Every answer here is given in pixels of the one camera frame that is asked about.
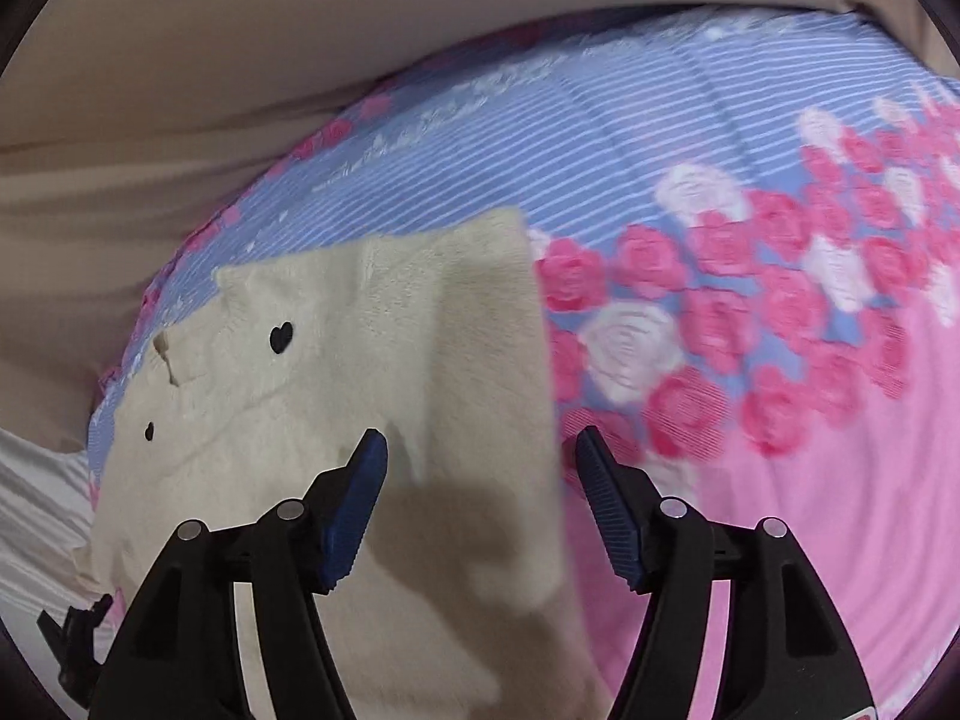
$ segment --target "silver screw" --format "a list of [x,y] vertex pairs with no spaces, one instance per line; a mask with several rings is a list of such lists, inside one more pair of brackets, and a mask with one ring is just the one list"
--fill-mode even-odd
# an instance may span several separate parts
[[786,523],[776,517],[767,517],[763,520],[763,530],[766,531],[767,536],[773,538],[783,538],[788,533]]
[[280,519],[297,519],[304,513],[304,504],[296,500],[284,501],[277,506],[277,517]]
[[188,519],[186,522],[181,522],[179,528],[176,529],[176,537],[181,541],[193,541],[194,538],[200,536],[200,533],[203,531],[203,526],[195,519]]
[[661,512],[668,517],[680,519],[686,516],[686,504],[680,498],[664,498],[661,501]]

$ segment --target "blue gripper pad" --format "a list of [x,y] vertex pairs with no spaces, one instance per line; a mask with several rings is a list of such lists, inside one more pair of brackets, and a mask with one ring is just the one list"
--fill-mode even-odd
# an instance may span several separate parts
[[320,581],[333,589],[353,568],[360,542],[373,513],[373,505],[387,478],[387,440],[368,430],[346,466],[339,505],[323,527],[323,562]]
[[577,475],[587,493],[607,549],[613,573],[623,577],[636,590],[643,579],[640,560],[640,527],[627,507],[616,480],[617,462],[595,427],[587,427],[577,436]]

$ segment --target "cream cloth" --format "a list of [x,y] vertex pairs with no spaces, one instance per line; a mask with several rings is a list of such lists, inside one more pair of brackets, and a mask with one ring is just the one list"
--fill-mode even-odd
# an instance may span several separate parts
[[[96,578],[130,598],[181,520],[251,522],[376,427],[387,482],[352,576],[319,602],[358,716],[605,716],[563,555],[520,214],[222,269],[217,281],[217,298],[155,339],[117,410],[83,556]],[[283,322],[293,341],[275,354]],[[262,720],[272,712],[253,613],[238,608]]]

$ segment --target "blue fabric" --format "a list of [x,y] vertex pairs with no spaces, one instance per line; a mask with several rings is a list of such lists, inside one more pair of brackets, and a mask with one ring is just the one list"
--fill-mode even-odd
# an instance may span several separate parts
[[[710,165],[743,185],[798,194],[809,180],[797,156],[798,111],[817,106],[848,127],[873,129],[884,124],[877,95],[918,115],[910,83],[935,93],[934,76],[853,14],[604,13],[543,26],[526,49],[518,42],[517,33],[477,41],[402,74],[385,93],[388,115],[354,106],[343,119],[349,138],[284,161],[241,197],[215,237],[181,253],[155,282],[155,309],[91,420],[98,483],[113,413],[142,350],[213,297],[219,266],[447,227],[505,205],[524,210],[536,230],[613,258],[628,224],[678,234],[654,198],[669,167]],[[758,259],[779,261],[769,251]],[[676,299],[664,298],[671,313]],[[857,343],[856,327],[834,314],[830,333]],[[770,353],[789,357],[781,351]],[[779,364],[790,375],[789,360]],[[727,384],[736,397],[739,385]]]

